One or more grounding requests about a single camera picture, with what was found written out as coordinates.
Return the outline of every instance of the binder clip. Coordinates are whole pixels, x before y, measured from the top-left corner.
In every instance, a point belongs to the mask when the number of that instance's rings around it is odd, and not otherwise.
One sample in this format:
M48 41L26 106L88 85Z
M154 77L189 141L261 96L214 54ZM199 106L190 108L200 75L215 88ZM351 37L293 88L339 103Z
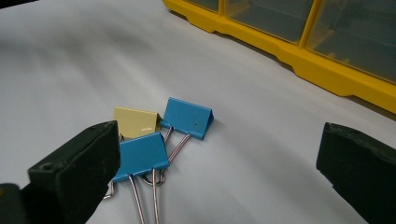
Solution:
M156 172L169 167L163 136L156 132L123 141L120 143L120 157L120 169L114 176L113 182L117 183L127 179L130 180L142 224L145 221L134 177L152 173L155 220L157 224L160 223L156 193Z
M161 128L160 115L145 110L116 106L114 119L119 124L120 140L155 133Z
M186 135L169 156L169 162L172 162L177 153L191 137L204 140L213 119L212 109L170 97L166 105L163 120L160 122L162 127L169 129L164 142L166 143L168 141L173 131ZM142 178L146 184L153 184L145 175L142 175ZM160 181L156 184L161 185L164 180L164 170L161 170Z

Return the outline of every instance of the clear plastic panel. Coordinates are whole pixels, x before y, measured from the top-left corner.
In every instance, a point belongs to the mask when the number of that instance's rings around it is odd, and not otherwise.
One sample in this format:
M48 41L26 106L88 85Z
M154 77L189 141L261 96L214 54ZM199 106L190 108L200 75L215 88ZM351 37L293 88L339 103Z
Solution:
M308 48L396 83L396 1L323 1Z
M204 7L214 12L219 12L219 0L186 0L200 7Z
M313 0L226 0L226 16L291 43L298 43Z

